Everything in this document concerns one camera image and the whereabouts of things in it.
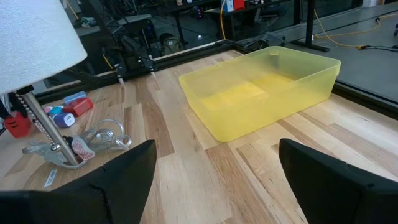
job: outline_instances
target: red object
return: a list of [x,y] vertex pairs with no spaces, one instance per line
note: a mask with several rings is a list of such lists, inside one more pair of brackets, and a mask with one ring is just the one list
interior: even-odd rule
[[14,138],[27,136],[31,124],[30,120],[25,118],[19,111],[17,111],[15,116],[8,116],[4,122],[4,126]]
[[91,99],[85,97],[73,100],[68,105],[64,106],[62,108],[62,111],[64,113],[71,113],[75,117],[78,117],[92,107],[93,102],[91,101]]
[[234,10],[244,9],[244,0],[234,0]]

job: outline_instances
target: light wood tabletop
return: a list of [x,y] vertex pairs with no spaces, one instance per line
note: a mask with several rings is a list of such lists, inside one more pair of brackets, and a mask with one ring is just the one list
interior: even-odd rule
[[[224,52],[129,80],[126,88],[91,91],[95,107],[62,134],[110,118],[123,122],[133,146],[156,140],[157,167],[141,223],[306,223],[279,162],[280,138],[398,179],[398,121],[333,94],[234,141],[215,140],[190,109],[178,77],[238,55]],[[31,138],[44,140],[38,133]],[[22,155],[27,139],[5,133],[0,141],[1,190],[52,190],[122,153],[103,152],[81,169],[66,170]],[[58,170],[54,182],[44,189],[53,169]]]

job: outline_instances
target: yellow plastic bin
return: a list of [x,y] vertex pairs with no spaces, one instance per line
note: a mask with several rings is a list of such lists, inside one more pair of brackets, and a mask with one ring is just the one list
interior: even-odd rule
[[329,98],[340,64],[267,47],[184,74],[180,83],[212,135],[228,142]]

